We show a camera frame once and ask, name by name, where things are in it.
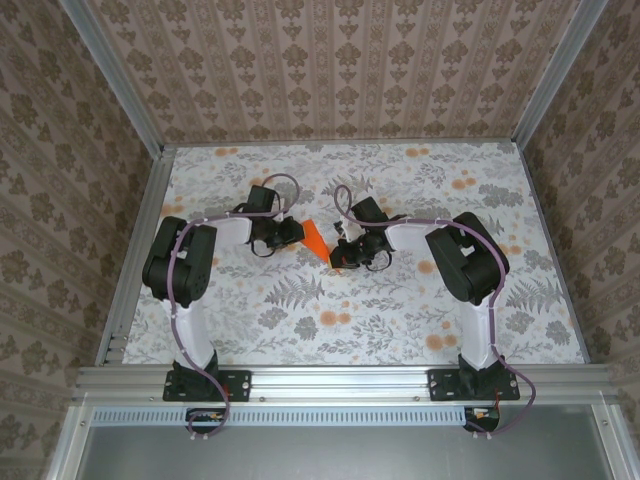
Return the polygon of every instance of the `cable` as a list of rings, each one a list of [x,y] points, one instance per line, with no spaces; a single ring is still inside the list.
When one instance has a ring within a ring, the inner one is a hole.
[[[391,252],[385,252],[387,254],[387,264],[382,267],[382,268],[371,268],[371,265],[365,265],[365,268],[367,270],[369,270],[370,272],[382,272],[383,270],[386,270],[387,268],[389,268],[391,266],[391,263],[393,263],[393,256],[391,255]]]
[[[269,258],[269,257],[273,257],[273,255],[276,253],[276,249],[272,248],[271,251],[269,253],[267,253],[266,255],[258,255],[256,253],[256,242],[251,240],[251,253],[253,253],[258,258]]]
[[[225,411],[224,411],[224,415],[222,416],[222,420],[220,421],[218,426],[216,426],[209,433],[198,434],[193,430],[193,420],[196,417],[198,417],[199,415],[201,415],[201,413],[199,415],[192,415],[189,418],[189,422],[187,424],[187,430],[189,430],[189,433],[191,434],[191,438],[192,439],[196,438],[198,435],[202,436],[203,438],[208,438],[209,436],[216,435],[222,429],[224,424],[227,423],[227,420],[229,419],[229,414],[231,412],[231,403],[229,402],[229,397],[227,396],[226,392],[222,388],[222,385],[220,385],[220,382],[218,382],[207,371],[205,371],[204,369],[200,368],[200,366],[198,366],[193,361],[193,359],[189,356],[189,353],[185,349],[184,344],[182,343],[182,339],[180,338],[180,335],[178,334],[178,328],[177,328],[178,305],[176,304],[176,298],[175,298],[175,295],[173,293],[173,270],[174,270],[175,265],[176,265],[176,259],[178,258],[178,252],[180,252],[180,247],[182,246],[182,242],[184,242],[184,239],[187,236],[187,234],[189,233],[189,230],[191,230],[196,225],[202,225],[202,224],[206,224],[206,223],[209,223],[209,222],[213,222],[213,221],[216,221],[216,220],[222,220],[222,219],[230,218],[230,217],[244,217],[244,218],[274,217],[274,216],[277,216],[277,215],[279,215],[281,213],[282,214],[286,214],[289,211],[289,209],[300,198],[300,185],[298,184],[298,182],[296,181],[295,178],[293,178],[291,175],[289,175],[287,173],[275,173],[273,175],[270,175],[269,177],[267,177],[264,180],[262,185],[264,185],[269,180],[271,180],[273,178],[276,178],[276,177],[288,178],[295,185],[296,194],[295,194],[293,200],[291,201],[291,205],[290,205],[289,208],[285,207],[285,208],[279,209],[276,212],[264,212],[264,213],[227,212],[226,214],[223,214],[223,215],[216,215],[216,216],[213,216],[213,217],[198,218],[196,220],[192,220],[189,223],[187,223],[187,225],[184,227],[184,229],[180,232],[180,235],[178,235],[178,238],[176,239],[176,243],[175,243],[175,245],[173,247],[173,250],[171,250],[171,258],[169,259],[169,267],[168,267],[168,271],[167,271],[167,296],[169,297],[169,303],[171,304],[171,332],[173,333],[173,336],[174,336],[174,338],[176,340],[176,344],[178,345],[178,349],[179,349],[180,353],[182,353],[182,356],[187,361],[189,366],[194,371],[198,372],[200,375],[202,375],[207,380],[209,380],[216,387],[216,390],[218,390],[218,393],[220,393],[220,396],[222,397],[222,400],[224,401],[224,405],[225,405]]]
[[[338,201],[338,195],[339,195],[340,190],[344,190],[347,193],[348,206],[347,206],[347,210],[346,211],[342,209],[342,207],[340,206],[340,203]],[[493,258],[495,258],[496,262],[498,263],[498,268],[500,270],[500,283],[498,284],[497,288],[493,292],[493,295],[491,295],[491,298],[489,299],[489,305],[488,305],[488,308],[489,308],[489,339],[491,341],[491,351],[496,356],[496,358],[498,359],[498,361],[502,364],[502,366],[504,368],[506,368],[508,371],[510,371],[514,375],[520,377],[524,382],[527,383],[527,385],[529,385],[529,388],[531,389],[531,396],[529,397],[529,401],[527,402],[525,407],[522,410],[520,410],[520,412],[518,413],[516,418],[514,418],[511,422],[509,422],[509,424],[505,425],[504,427],[498,428],[497,430],[495,430],[493,432],[487,432],[484,428],[480,427],[479,425],[476,425],[473,422],[467,421],[467,424],[472,426],[476,430],[478,430],[478,432],[481,435],[485,435],[488,438],[490,438],[493,435],[499,435],[501,433],[505,433],[505,432],[511,430],[529,412],[529,410],[533,406],[533,402],[536,399],[536,393],[537,392],[536,392],[536,386],[533,384],[533,382],[531,380],[529,380],[529,378],[526,375],[524,375],[520,371],[516,370],[511,365],[509,365],[504,360],[504,358],[502,358],[500,356],[500,354],[498,353],[498,349],[496,347],[496,323],[495,323],[495,315],[494,315],[494,305],[496,303],[496,299],[498,298],[498,295],[500,295],[500,292],[502,291],[502,289],[504,287],[504,281],[505,281],[506,276],[507,276],[507,272],[506,272],[504,263],[502,263],[502,259],[500,258],[500,254],[498,253],[498,251],[493,247],[493,245],[491,245],[491,243],[486,238],[484,238],[482,235],[480,235],[478,232],[476,232],[472,228],[469,228],[466,225],[462,225],[460,223],[457,223],[457,222],[454,222],[454,221],[451,221],[451,220],[404,218],[402,220],[394,220],[394,221],[389,221],[389,222],[378,222],[378,223],[362,222],[362,221],[350,216],[349,213],[348,213],[351,210],[351,205],[352,205],[352,202],[353,202],[353,196],[351,194],[351,190],[349,190],[349,187],[347,187],[346,185],[338,185],[336,187],[336,189],[333,191],[333,201],[334,201],[334,203],[336,205],[336,208],[338,209],[338,212],[340,212],[340,214],[343,217],[345,217],[350,222],[356,223],[356,224],[358,224],[360,226],[363,226],[363,227],[390,227],[390,226],[393,226],[393,225],[401,225],[403,223],[421,224],[421,225],[446,225],[446,226],[451,226],[451,227],[457,228],[459,230],[462,230],[463,232],[468,233],[469,235],[472,235],[473,237],[475,237],[480,243],[482,243],[487,248],[487,250],[489,250],[491,255],[493,255]]]

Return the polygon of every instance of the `floral mat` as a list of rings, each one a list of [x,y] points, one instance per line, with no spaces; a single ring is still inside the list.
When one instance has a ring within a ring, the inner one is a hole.
[[[180,148],[162,216],[194,219],[233,208],[250,186],[287,172],[302,186],[291,209],[332,248],[333,191],[373,196],[390,216],[475,213],[511,264],[497,306],[497,343],[514,363],[584,361],[520,156],[510,143],[344,144]],[[286,179],[269,184],[287,199]],[[331,270],[296,244],[271,258],[219,249],[204,296],[223,364],[443,364],[460,351],[458,305],[433,258],[396,252],[384,272]],[[143,287],[125,363],[170,363],[176,351],[161,305]]]

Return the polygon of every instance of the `orange object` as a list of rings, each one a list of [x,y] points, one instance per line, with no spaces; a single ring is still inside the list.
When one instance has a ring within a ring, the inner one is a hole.
[[[318,255],[322,260],[329,263],[329,247],[324,243],[324,238],[318,232],[316,224],[313,220],[305,220],[302,222],[302,228],[304,228],[304,240],[302,244]]]

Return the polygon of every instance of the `fern leaf pattern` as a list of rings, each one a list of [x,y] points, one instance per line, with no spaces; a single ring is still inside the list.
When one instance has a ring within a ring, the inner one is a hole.
[[[354,204],[371,196],[389,217],[452,219],[473,212],[507,252],[511,266],[496,310],[500,352],[523,363],[583,361],[568,298],[512,144],[425,140],[179,148],[163,212],[185,219],[211,217],[246,202],[251,185],[278,172],[295,177],[302,188],[298,202],[290,205],[296,189],[289,179],[274,178],[267,186],[291,207],[288,215],[314,222],[329,250],[338,238],[333,193],[340,184],[351,189]],[[339,200],[346,206],[346,195]],[[200,304],[222,364],[457,361],[463,341],[459,305],[427,249],[393,252],[391,266],[372,273],[331,269],[301,243],[270,258],[253,255],[247,245],[222,244],[216,246]],[[256,247],[266,251],[262,244]],[[634,237],[620,248],[629,258],[640,251],[637,247]],[[24,277],[23,284],[14,282],[16,288],[29,288],[31,277],[21,262],[7,257],[0,263],[3,273]],[[596,269],[591,271],[595,278]],[[604,260],[598,271],[607,275]],[[75,308],[70,305],[69,313]],[[631,329],[623,327],[622,334],[630,336]],[[8,336],[0,338],[2,344],[10,345]],[[125,363],[171,363],[176,348],[164,305],[144,287]]]
[[[293,277],[285,277],[280,280],[273,290],[265,298],[266,302],[283,307],[292,306],[296,309],[298,306],[304,308],[312,300],[319,300],[321,295],[325,294],[322,288],[322,280],[316,282],[315,276],[311,277],[311,281],[302,275],[296,275],[297,280]]]

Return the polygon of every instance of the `wall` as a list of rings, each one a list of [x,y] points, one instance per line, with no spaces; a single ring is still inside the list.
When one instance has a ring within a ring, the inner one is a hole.
[[[532,170],[587,346],[640,443],[640,1],[611,0],[538,126]]]
[[[168,143],[508,137],[576,0],[90,0]]]
[[[0,3],[0,478],[38,478],[150,168],[56,1]]]

